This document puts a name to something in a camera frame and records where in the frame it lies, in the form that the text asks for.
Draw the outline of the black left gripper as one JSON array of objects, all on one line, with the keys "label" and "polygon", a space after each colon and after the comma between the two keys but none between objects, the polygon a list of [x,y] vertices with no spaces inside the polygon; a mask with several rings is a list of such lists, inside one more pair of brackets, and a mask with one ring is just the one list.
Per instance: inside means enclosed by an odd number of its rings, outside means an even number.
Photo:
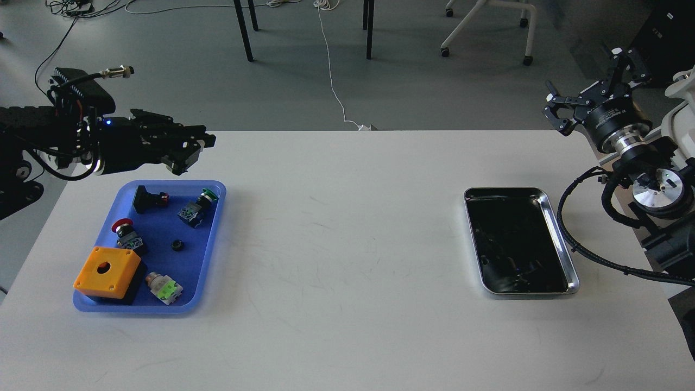
[{"label": "black left gripper", "polygon": [[181,175],[198,161],[204,148],[215,146],[216,139],[208,138],[204,125],[183,125],[169,115],[142,109],[130,113],[131,118],[101,121],[99,175],[134,171],[144,164],[164,164],[174,175]]}]

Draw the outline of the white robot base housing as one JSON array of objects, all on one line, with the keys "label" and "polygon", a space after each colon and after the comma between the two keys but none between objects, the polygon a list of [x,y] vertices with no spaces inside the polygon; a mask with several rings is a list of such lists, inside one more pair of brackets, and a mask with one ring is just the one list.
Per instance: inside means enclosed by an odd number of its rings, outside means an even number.
[{"label": "white robot base housing", "polygon": [[670,137],[678,149],[672,158],[676,168],[684,168],[688,158],[693,157],[694,134],[694,69],[676,73],[673,84],[665,91],[665,96],[680,99],[680,103],[671,109],[647,136],[645,142],[654,141],[661,136]]}]

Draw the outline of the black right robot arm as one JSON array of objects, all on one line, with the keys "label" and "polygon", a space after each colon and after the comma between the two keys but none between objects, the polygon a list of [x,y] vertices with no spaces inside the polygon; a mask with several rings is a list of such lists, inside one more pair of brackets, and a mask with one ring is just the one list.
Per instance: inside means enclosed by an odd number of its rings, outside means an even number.
[{"label": "black right robot arm", "polygon": [[[562,96],[549,81],[544,116],[564,136],[576,126],[602,154],[616,154],[611,171],[601,166],[581,174],[560,198],[559,230],[573,251],[625,275],[662,283],[693,286],[693,158],[675,162],[679,145],[673,136],[649,139],[653,124],[632,97],[652,74],[635,48],[611,51],[603,79],[576,97]],[[601,206],[610,218],[633,229],[645,229],[641,240],[646,256],[660,272],[616,264],[596,255],[567,230],[563,209],[567,198],[584,180],[598,176],[604,188]]]}]

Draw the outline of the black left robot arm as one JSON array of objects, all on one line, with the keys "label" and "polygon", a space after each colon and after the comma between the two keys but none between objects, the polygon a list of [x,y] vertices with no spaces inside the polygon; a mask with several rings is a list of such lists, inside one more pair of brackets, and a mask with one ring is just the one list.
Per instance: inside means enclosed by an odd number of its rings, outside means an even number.
[{"label": "black left robot arm", "polygon": [[171,116],[132,109],[129,118],[114,118],[114,99],[99,78],[128,78],[130,66],[89,74],[76,68],[55,69],[47,91],[49,106],[1,109],[2,218],[38,201],[44,187],[28,180],[28,153],[48,173],[65,181],[92,174],[133,171],[144,164],[167,166],[181,175],[196,163],[216,137],[203,125],[185,126]]}]

